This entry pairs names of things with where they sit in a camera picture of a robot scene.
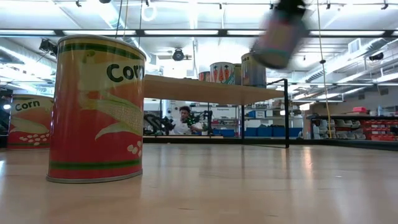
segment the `blue bin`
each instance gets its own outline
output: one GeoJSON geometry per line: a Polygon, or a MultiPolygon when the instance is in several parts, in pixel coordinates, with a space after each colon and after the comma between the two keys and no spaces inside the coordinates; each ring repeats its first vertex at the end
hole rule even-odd
{"type": "Polygon", "coordinates": [[[257,136],[272,137],[272,128],[258,128],[257,136]]]}
{"type": "Polygon", "coordinates": [[[289,128],[289,136],[290,137],[298,137],[299,132],[301,132],[303,128],[289,128]]]}
{"type": "Polygon", "coordinates": [[[220,134],[224,137],[234,137],[235,130],[233,130],[233,129],[214,129],[213,134],[220,134]]]}
{"type": "Polygon", "coordinates": [[[255,117],[256,117],[256,111],[250,111],[250,112],[248,112],[248,117],[249,117],[249,118],[255,118],[255,117]]]}
{"type": "Polygon", "coordinates": [[[272,128],[272,136],[273,137],[285,137],[285,128],[284,127],[273,127],[272,128]]]}
{"type": "Polygon", "coordinates": [[[246,128],[244,135],[248,137],[257,136],[257,128],[246,128]]]}

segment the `red can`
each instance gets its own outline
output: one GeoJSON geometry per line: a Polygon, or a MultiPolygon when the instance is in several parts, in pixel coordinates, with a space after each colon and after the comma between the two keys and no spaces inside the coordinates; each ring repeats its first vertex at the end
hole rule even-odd
{"type": "Polygon", "coordinates": [[[142,174],[146,56],[116,39],[58,43],[47,180],[88,183],[142,174]]]}
{"type": "Polygon", "coordinates": [[[38,95],[13,95],[7,148],[48,149],[53,99],[38,95]]]}

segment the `man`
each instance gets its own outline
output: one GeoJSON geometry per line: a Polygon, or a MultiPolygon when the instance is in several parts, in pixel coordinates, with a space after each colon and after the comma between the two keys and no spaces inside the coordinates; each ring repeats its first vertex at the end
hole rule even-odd
{"type": "Polygon", "coordinates": [[[200,123],[196,123],[188,127],[186,120],[191,114],[191,109],[188,106],[180,107],[180,119],[173,121],[175,124],[174,129],[171,134],[192,134],[202,131],[202,126],[200,123]]]}

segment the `green stripe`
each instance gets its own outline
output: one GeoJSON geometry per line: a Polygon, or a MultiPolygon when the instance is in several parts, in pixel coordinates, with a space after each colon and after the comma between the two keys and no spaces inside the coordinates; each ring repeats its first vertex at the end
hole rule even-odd
{"type": "Polygon", "coordinates": [[[50,161],[51,169],[64,170],[96,170],[96,169],[114,169],[138,166],[141,164],[140,159],[117,162],[56,162],[50,161]]]}
{"type": "Polygon", "coordinates": [[[13,97],[12,98],[12,100],[33,100],[33,99],[36,99],[36,98],[29,98],[29,97],[13,97]]]}
{"type": "Polygon", "coordinates": [[[33,100],[31,97],[13,97],[13,100],[33,100]]]}
{"type": "MultiPolygon", "coordinates": [[[[10,146],[35,146],[34,143],[8,143],[10,146]]],[[[50,143],[40,143],[37,146],[49,146],[50,143]]]]}
{"type": "Polygon", "coordinates": [[[128,52],[127,50],[103,44],[88,44],[88,43],[65,44],[60,48],[58,54],[62,54],[64,52],[68,52],[71,50],[95,50],[95,51],[120,55],[122,57],[126,57],[129,59],[141,59],[138,55],[128,52]]]}

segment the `blurry can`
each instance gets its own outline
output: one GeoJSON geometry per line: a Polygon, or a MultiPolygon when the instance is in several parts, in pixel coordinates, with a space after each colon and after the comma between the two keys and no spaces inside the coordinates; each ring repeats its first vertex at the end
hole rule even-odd
{"type": "Polygon", "coordinates": [[[266,68],[255,61],[252,53],[242,56],[242,85],[266,87],[266,68]]]}
{"type": "Polygon", "coordinates": [[[116,39],[60,39],[49,181],[106,182],[142,173],[145,61],[139,49],[116,39]]]}
{"type": "Polygon", "coordinates": [[[210,79],[210,72],[201,72],[199,73],[199,81],[205,81],[210,79]]]}
{"type": "Polygon", "coordinates": [[[53,98],[13,95],[8,149],[48,149],[53,98]]]}
{"type": "Polygon", "coordinates": [[[267,68],[286,68],[298,42],[307,34],[302,16],[276,10],[269,19],[267,32],[253,45],[253,56],[267,68]]]}
{"type": "Polygon", "coordinates": [[[242,64],[235,65],[235,85],[242,85],[242,64]]]}
{"type": "Polygon", "coordinates": [[[234,68],[234,64],[229,62],[217,62],[210,65],[211,82],[235,85],[234,68]]]}

